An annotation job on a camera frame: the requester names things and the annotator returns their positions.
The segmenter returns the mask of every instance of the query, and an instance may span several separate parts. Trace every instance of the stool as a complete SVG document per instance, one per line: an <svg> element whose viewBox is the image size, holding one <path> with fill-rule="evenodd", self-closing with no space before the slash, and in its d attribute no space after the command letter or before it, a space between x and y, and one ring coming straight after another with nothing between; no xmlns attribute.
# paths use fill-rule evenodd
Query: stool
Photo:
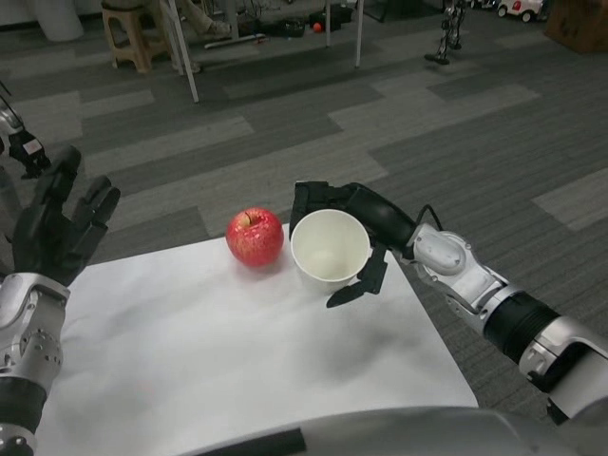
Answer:
<svg viewBox="0 0 608 456"><path fill-rule="evenodd" d="M143 34L142 16L151 15L156 29L160 32L160 38L151 39ZM130 60L135 64L135 68L140 73L147 73L152 69L152 58L162 53L171 52L167 45L162 18L157 17L145 7L134 9L116 9L102 3L102 16L104 18L105 38L110 46L113 55L113 67L118 67L118 63L123 60ZM127 40L117 42L110 21L117 20L126 31Z"/></svg>

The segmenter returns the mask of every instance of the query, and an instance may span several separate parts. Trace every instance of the paper cup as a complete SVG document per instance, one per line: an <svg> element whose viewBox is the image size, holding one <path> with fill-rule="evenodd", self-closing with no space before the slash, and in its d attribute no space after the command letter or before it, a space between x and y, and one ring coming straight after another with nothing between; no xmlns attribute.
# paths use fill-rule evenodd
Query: paper cup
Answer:
<svg viewBox="0 0 608 456"><path fill-rule="evenodd" d="M292 256L305 286L330 295L363 269L370 257L370 238L355 217L324 209L295 226Z"/></svg>

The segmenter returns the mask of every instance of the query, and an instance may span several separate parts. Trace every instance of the apple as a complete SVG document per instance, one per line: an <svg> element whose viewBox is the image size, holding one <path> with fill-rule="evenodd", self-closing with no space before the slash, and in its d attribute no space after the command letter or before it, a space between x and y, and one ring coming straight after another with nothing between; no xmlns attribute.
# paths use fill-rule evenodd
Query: apple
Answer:
<svg viewBox="0 0 608 456"><path fill-rule="evenodd" d="M230 252L250 267L274 262L283 248L284 238L278 217L261 207L239 212L226 228Z"/></svg>

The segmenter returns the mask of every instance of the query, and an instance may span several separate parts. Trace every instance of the floor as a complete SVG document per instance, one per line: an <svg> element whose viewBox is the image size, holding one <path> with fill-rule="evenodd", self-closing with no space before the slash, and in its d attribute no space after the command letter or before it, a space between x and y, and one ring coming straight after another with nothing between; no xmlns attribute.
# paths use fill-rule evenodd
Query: floor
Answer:
<svg viewBox="0 0 608 456"><path fill-rule="evenodd" d="M286 219L298 180L360 181L411 213L431 203L480 260L608 335L608 55L472 11L437 67L422 55L440 19L367 18L356 71L355 24L331 49L313 34L195 49L199 105L168 61L112 68L97 21L68 45L0 34L0 79L49 155L83 152L79 188L107 174L122 189L95 261L221 236L253 204ZM17 183L27 201L32 183ZM516 367L406 274L480 404L546 421Z"/></svg>

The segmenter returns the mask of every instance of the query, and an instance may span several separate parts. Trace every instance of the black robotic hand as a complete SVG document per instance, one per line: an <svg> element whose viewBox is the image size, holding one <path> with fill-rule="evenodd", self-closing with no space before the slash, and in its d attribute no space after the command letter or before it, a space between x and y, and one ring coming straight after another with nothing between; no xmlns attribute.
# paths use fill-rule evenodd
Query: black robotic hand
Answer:
<svg viewBox="0 0 608 456"><path fill-rule="evenodd" d="M68 286L104 237L121 192L99 177L80 198L72 219L62 213L81 154L66 148L36 185L31 205L17 220L12 240L16 273L37 273Z"/></svg>
<svg viewBox="0 0 608 456"><path fill-rule="evenodd" d="M332 187L324 181L298 182L294 193L290 237L295 226L305 216L320 209L336 209L351 214L365 226L370 236L373 250L365 267L357 275L359 281L333 294L327 307L346 304L365 293L380 293L387 270L385 253L392 250L408 257L408 242L418 222L392 202L360 183Z"/></svg>

